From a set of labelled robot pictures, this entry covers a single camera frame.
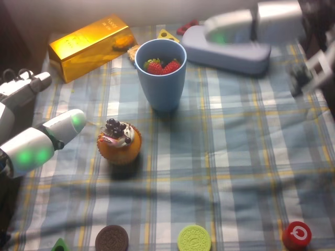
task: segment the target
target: cup rim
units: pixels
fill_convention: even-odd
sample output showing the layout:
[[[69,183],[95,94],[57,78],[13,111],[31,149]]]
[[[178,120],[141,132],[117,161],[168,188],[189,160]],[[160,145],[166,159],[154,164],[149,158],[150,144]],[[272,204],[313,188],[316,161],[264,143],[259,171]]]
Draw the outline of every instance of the cup rim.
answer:
[[[136,68],[139,69],[141,72],[143,72],[143,73],[145,73],[145,74],[147,74],[147,75],[149,75],[149,76],[154,76],[154,77],[165,77],[165,76],[169,76],[169,75],[172,75],[172,74],[174,74],[174,73],[177,73],[177,72],[178,72],[181,68],[183,68],[183,66],[186,64],[186,61],[187,61],[187,54],[186,54],[186,50],[185,50],[185,48],[184,48],[180,43],[177,43],[176,41],[171,40],[171,39],[164,39],[164,40],[169,41],[169,42],[171,42],[171,43],[176,43],[178,46],[180,46],[180,47],[182,48],[182,50],[183,50],[183,52],[184,52],[184,55],[185,55],[184,62],[182,63],[182,65],[179,67],[178,70],[176,70],[176,71],[174,71],[174,72],[171,72],[171,73],[169,73],[169,74],[165,74],[165,75],[153,75],[153,74],[150,74],[150,73],[144,71],[144,70],[138,65],[138,63],[137,63],[137,53],[139,52],[139,50],[141,49],[141,47],[144,46],[144,45],[147,44],[147,43],[150,43],[150,42],[153,42],[153,41],[156,41],[156,40],[162,40],[162,39],[161,39],[161,38],[156,38],[156,39],[149,40],[149,41],[145,42],[144,44],[142,44],[142,45],[140,46],[140,48],[138,48],[138,50],[136,51],[136,54],[135,54],[135,66],[136,66]]]

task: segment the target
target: tablecloth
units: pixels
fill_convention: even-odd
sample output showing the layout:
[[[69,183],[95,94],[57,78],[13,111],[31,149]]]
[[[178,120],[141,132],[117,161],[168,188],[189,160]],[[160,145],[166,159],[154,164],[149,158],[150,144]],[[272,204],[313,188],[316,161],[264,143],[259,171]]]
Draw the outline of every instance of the tablecloth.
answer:
[[[132,30],[143,43],[178,26]],[[273,48],[260,78],[188,62],[179,108],[164,115],[150,108],[126,54],[68,84],[46,59],[53,83],[34,123],[75,108],[88,122],[25,177],[7,248],[47,251],[61,237],[71,250],[95,250],[97,233],[116,224],[130,251],[177,250],[180,230],[198,224],[212,250],[274,251],[298,220],[312,231],[309,250],[335,250],[335,124],[320,93],[292,98],[287,68],[303,60],[296,44]],[[97,150],[109,118],[142,134],[128,169]]]

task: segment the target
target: red round object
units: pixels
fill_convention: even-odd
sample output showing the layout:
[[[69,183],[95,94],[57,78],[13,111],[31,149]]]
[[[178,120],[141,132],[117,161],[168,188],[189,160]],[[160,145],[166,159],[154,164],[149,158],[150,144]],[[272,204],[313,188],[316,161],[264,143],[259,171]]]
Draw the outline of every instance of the red round object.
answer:
[[[291,222],[282,235],[285,247],[290,251],[304,249],[312,239],[309,227],[300,221]]]

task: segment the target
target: box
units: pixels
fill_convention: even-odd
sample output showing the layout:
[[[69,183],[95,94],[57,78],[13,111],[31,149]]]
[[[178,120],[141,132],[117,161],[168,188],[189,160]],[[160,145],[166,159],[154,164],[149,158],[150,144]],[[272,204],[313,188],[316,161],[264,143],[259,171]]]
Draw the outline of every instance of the box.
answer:
[[[130,28],[111,15],[49,44],[50,64],[68,83],[124,54],[135,44]]]

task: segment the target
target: strawberry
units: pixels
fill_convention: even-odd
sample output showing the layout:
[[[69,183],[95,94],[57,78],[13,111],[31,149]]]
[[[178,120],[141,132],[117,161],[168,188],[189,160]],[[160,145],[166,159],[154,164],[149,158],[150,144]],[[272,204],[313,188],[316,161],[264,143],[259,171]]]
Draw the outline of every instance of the strawberry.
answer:
[[[163,75],[175,72],[176,70],[179,69],[179,67],[180,67],[180,64],[175,59],[175,60],[171,61],[166,67],[164,67],[164,69],[163,69]]]
[[[148,73],[153,74],[153,75],[162,75],[163,68],[160,62],[152,61],[149,63],[147,71]]]

